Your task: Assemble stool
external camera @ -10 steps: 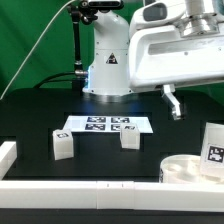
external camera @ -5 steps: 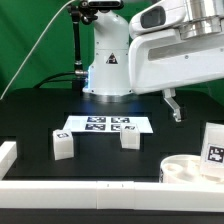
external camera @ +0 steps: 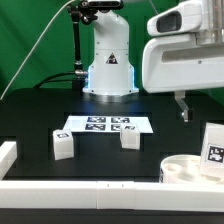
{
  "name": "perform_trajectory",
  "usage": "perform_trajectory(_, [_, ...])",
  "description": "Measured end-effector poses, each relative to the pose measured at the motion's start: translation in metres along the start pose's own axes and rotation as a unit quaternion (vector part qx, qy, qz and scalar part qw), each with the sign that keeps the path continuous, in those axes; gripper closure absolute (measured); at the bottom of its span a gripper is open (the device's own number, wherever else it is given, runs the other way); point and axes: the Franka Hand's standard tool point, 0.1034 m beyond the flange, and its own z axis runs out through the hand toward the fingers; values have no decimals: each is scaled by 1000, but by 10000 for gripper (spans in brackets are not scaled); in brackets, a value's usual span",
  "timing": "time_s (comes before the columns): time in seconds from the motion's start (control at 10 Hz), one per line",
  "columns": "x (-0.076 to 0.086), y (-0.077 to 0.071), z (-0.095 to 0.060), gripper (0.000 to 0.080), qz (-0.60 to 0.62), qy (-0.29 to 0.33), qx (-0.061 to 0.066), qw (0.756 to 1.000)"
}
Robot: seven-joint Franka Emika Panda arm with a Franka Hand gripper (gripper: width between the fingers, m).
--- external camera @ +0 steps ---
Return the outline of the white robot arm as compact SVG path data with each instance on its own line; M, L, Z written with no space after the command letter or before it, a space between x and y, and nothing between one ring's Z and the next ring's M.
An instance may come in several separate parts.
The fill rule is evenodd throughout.
M103 100L136 90L128 60L128 24L113 12L123 1L85 1L94 21L87 92ZM143 50L142 86L149 93L174 93L189 121L187 90L224 87L224 0L184 0L152 17L147 32L151 40Z

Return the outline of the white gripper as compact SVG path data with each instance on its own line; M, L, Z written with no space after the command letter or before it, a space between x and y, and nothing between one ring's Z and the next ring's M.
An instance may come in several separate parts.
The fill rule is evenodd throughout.
M224 0L184 0L147 22L142 59L149 93L174 92L185 122L186 90L224 87Z

